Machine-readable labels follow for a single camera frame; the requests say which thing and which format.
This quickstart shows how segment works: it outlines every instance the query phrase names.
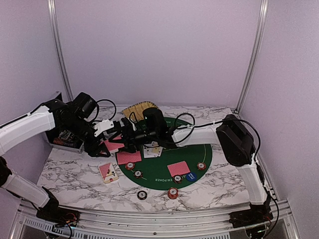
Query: marble tabletop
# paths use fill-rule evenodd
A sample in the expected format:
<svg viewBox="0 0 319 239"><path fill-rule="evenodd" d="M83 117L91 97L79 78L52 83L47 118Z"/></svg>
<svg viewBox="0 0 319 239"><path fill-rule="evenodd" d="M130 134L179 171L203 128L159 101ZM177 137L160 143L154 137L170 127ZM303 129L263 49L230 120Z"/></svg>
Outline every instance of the marble tabletop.
<svg viewBox="0 0 319 239"><path fill-rule="evenodd" d="M223 119L231 114L229 108L212 107L160 107L164 116L175 118L180 113L194 115L196 124ZM109 107L100 108L100 119L113 114ZM114 120L123 114L119 112ZM192 122L189 116L182 120ZM179 197L171 200L166 191L144 188L127 178L116 163L115 156L91 158L81 154L54 148L45 163L38 185L49 189L61 205L86 209L130 212L164 212L199 210L246 203L249 196L237 169L227 163L220 144L213 144L212 163L200 180L179 189ZM98 166L112 162L119 179L104 184ZM148 197L141 201L137 192L145 190Z"/></svg>

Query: deck of cards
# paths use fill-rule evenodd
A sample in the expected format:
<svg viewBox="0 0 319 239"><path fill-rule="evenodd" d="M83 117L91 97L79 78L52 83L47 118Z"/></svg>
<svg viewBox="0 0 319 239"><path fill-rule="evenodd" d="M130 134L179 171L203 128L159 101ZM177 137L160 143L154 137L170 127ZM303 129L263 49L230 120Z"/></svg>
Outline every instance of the deck of cards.
<svg viewBox="0 0 319 239"><path fill-rule="evenodd" d="M145 144L143 146L144 158L160 157L163 147L159 146L157 142Z"/></svg>
<svg viewBox="0 0 319 239"><path fill-rule="evenodd" d="M110 183L117 179L119 179L113 165L111 163L107 163L99 166L99 170L102 176L104 183Z"/></svg>

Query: blue poker chip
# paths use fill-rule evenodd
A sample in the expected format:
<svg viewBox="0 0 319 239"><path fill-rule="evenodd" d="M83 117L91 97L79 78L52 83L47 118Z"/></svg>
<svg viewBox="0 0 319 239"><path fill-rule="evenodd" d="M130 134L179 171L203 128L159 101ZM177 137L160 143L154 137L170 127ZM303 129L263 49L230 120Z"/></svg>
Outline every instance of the blue poker chip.
<svg viewBox="0 0 319 239"><path fill-rule="evenodd" d="M189 182L195 182L197 180L197 175L195 173L187 173L186 174L186 179Z"/></svg>

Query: green poker mat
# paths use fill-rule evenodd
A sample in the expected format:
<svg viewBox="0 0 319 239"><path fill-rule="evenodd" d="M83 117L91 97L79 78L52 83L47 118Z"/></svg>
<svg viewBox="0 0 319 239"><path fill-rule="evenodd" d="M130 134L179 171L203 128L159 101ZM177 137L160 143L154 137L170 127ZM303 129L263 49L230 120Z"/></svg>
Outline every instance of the green poker mat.
<svg viewBox="0 0 319 239"><path fill-rule="evenodd" d="M165 117L168 126L173 126L175 118ZM143 121L139 122L141 127L145 127ZM186 121L177 120L177 125L187 125ZM142 161L135 163L133 170L127 170L125 165L119 165L121 171L133 182L150 189L168 190L171 187L184 188L198 181L207 172L212 161L212 149L210 144L189 145L177 149L163 149L161 156L156 158L144 158L141 150ZM173 181L168 170L168 165L185 161L192 173L197 175L197 180L190 182L186 175L181 175L183 180L177 184ZM198 170L197 164L204 162L205 170ZM140 170L143 173L142 178L134 177L133 173Z"/></svg>

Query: black poker chip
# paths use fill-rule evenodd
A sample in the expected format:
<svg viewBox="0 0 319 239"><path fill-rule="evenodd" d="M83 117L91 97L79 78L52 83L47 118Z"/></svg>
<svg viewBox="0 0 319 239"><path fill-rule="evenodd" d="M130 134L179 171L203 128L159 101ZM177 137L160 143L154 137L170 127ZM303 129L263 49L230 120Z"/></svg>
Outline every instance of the black poker chip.
<svg viewBox="0 0 319 239"><path fill-rule="evenodd" d="M136 177L136 178L142 178L142 177L143 177L142 171L136 170L136 171L134 172L134 177Z"/></svg>
<svg viewBox="0 0 319 239"><path fill-rule="evenodd" d="M175 175L175 176L173 177L174 183L181 183L182 180L183 180L183 178L182 178L180 175Z"/></svg>
<svg viewBox="0 0 319 239"><path fill-rule="evenodd" d="M148 197L148 194L145 191L138 192L138 199L145 200Z"/></svg>

